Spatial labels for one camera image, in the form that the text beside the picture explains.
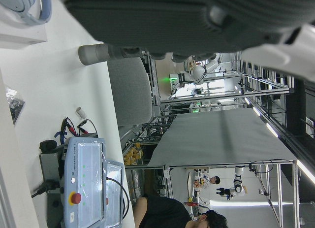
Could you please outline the left white dexterous robot hand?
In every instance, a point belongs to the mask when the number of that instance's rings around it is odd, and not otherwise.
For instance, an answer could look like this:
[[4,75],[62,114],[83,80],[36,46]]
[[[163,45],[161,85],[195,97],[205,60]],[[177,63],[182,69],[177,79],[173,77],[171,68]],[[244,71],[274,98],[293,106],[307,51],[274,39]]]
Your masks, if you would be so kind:
[[242,52],[315,79],[315,0],[60,0],[97,41],[175,61]]

